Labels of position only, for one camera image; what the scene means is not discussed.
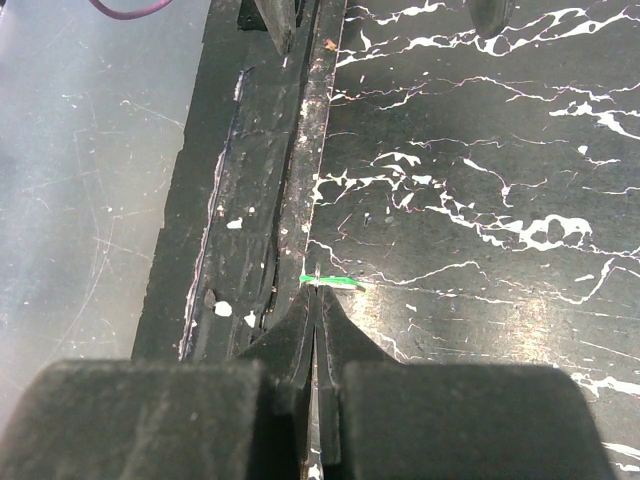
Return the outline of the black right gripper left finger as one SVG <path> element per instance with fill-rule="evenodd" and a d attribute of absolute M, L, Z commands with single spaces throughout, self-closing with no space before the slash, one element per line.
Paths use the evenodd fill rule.
<path fill-rule="evenodd" d="M 307 457 L 314 291 L 219 363 L 56 362 L 1 437 L 5 479 L 299 479 Z"/>

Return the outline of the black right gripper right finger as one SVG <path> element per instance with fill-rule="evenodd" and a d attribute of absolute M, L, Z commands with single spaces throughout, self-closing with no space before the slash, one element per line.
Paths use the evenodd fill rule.
<path fill-rule="evenodd" d="M 525 364 L 403 364 L 315 290 L 321 462 L 329 479 L 611 479 L 585 397 Z"/>

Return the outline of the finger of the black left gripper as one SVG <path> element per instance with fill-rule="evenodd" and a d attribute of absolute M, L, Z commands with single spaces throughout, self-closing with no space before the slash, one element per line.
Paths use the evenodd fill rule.
<path fill-rule="evenodd" d="M 280 55 L 287 55 L 297 28 L 295 0 L 255 0 L 267 32 Z"/>
<path fill-rule="evenodd" d="M 494 38 L 508 25 L 514 0 L 469 0 L 468 11 L 480 38 Z"/>

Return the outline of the key with green tag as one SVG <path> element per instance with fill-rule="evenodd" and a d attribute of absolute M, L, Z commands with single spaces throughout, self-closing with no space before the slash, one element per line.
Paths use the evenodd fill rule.
<path fill-rule="evenodd" d="M 316 288 L 324 286 L 331 287 L 334 290 L 366 291 L 366 286 L 363 283 L 350 276 L 325 276 L 319 265 L 315 267 L 312 273 L 302 273 L 299 276 L 299 282 L 305 285 L 312 285 Z"/>

